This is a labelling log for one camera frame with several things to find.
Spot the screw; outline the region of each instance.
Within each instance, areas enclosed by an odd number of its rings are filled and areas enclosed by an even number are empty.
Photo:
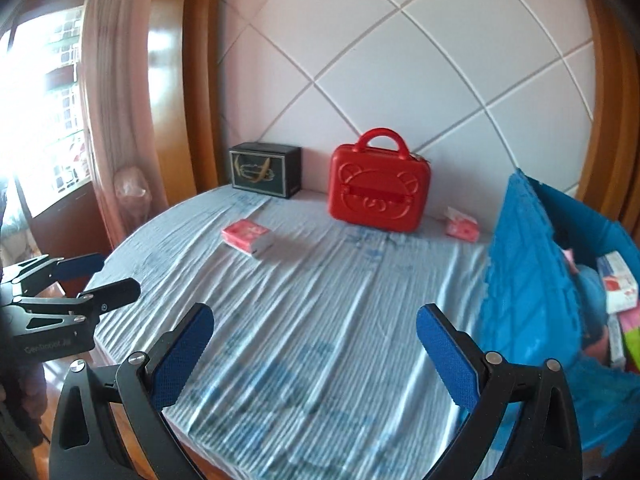
[[[85,365],[84,359],[76,359],[69,365],[69,370],[71,370],[72,372],[78,373],[84,370],[84,365]]]
[[[546,367],[549,368],[549,370],[551,370],[552,372],[559,372],[562,368],[560,363],[555,359],[549,359],[549,361],[546,362]]]
[[[129,361],[130,365],[139,365],[145,359],[146,354],[144,352],[133,352],[133,354],[129,356],[129,359],[127,359],[127,361]]]
[[[502,362],[502,356],[498,352],[487,352],[484,358],[491,365],[499,365]]]

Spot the gold ribbon handle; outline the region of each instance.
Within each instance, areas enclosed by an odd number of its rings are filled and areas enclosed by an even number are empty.
[[[238,176],[241,176],[242,178],[244,178],[245,180],[248,180],[252,184],[258,184],[258,182],[261,182],[264,180],[264,178],[267,176],[267,172],[269,171],[270,165],[271,165],[271,157],[268,156],[264,161],[264,164],[260,168],[260,173],[258,174],[258,176],[255,178],[249,178],[247,176],[244,176],[244,174],[242,174],[242,170],[240,169],[240,155],[236,155],[236,160],[234,161],[234,168],[236,168],[236,173],[238,174]]]

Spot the dark green gift box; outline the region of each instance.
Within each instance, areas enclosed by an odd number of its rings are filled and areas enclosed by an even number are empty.
[[[233,187],[283,198],[300,191],[302,150],[296,146],[243,142],[229,157]]]

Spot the blue bag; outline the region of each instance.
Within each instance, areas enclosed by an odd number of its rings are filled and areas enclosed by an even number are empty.
[[[559,230],[568,235],[577,264],[595,269],[596,257],[618,251],[640,282],[640,252],[622,225],[518,170],[509,180],[490,249],[476,340],[512,363],[538,366],[558,359],[574,398],[582,448],[604,446],[607,455],[640,419],[640,376],[582,354],[583,335],[598,314],[580,301],[554,242]],[[495,449],[507,443],[517,409],[512,404],[507,410]]]

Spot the red bear-face suitcase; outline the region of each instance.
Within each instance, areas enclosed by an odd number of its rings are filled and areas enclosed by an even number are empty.
[[[375,137],[390,137],[398,151],[368,146]],[[389,231],[414,231],[427,202],[429,163],[409,153],[402,137],[376,128],[355,144],[334,151],[329,182],[329,213],[338,220]]]

